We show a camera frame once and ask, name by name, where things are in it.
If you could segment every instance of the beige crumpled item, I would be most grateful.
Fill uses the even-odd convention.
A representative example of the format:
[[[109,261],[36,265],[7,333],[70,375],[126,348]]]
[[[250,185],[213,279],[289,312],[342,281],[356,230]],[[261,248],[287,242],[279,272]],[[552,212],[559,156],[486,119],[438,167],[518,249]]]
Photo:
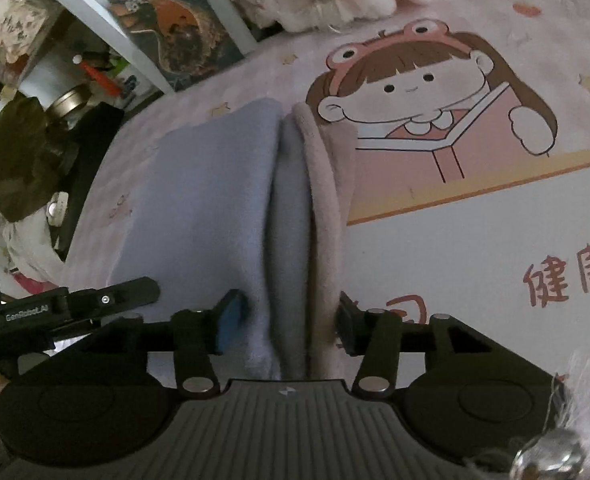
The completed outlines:
[[[26,0],[0,0],[0,49],[8,63],[30,50],[48,13]]]

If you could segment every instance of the cartoon eye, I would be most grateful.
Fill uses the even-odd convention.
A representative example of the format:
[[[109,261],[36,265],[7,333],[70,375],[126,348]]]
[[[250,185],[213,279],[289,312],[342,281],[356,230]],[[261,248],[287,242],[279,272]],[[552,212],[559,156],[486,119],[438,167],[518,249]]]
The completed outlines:
[[[345,63],[353,59],[357,55],[357,46],[356,45],[345,45],[341,47],[333,54],[331,61],[333,63]]]
[[[416,34],[426,34],[427,32],[433,32],[437,30],[437,23],[431,20],[424,20],[413,25],[413,32]]]

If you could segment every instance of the cartoon girl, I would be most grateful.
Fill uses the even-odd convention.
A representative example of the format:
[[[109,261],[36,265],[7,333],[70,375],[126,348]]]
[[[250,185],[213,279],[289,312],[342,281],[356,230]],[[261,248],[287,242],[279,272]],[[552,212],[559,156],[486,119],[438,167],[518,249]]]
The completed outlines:
[[[419,20],[343,45],[326,64],[307,95],[318,120],[357,123],[358,149],[396,153],[406,168],[397,171],[411,180],[457,181],[555,143],[558,124],[543,99],[485,40],[445,23]]]

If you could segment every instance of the red headband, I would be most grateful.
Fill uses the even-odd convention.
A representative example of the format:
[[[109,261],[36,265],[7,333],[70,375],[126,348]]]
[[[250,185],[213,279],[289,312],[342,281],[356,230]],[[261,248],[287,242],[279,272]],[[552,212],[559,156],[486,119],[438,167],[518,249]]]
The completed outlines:
[[[342,45],[326,58],[326,65],[329,69],[335,70],[329,88],[330,94],[337,95],[342,79],[344,79],[355,63],[369,54],[392,44],[410,41],[430,41],[432,43],[447,44],[465,54],[470,54],[472,48],[452,36],[448,36],[448,31],[449,27],[444,22],[437,20],[417,20],[416,22],[408,23],[402,31],[385,36],[380,40],[373,41],[373,43],[349,43]]]

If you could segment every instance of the ribbed gray panel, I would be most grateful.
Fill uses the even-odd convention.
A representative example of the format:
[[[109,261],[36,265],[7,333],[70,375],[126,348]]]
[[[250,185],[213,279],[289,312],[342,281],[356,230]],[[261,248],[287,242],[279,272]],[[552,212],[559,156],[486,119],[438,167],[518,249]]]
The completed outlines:
[[[159,438],[84,469],[15,460],[0,480],[468,480],[417,444],[382,402],[341,381],[235,381],[215,400],[185,402]]]

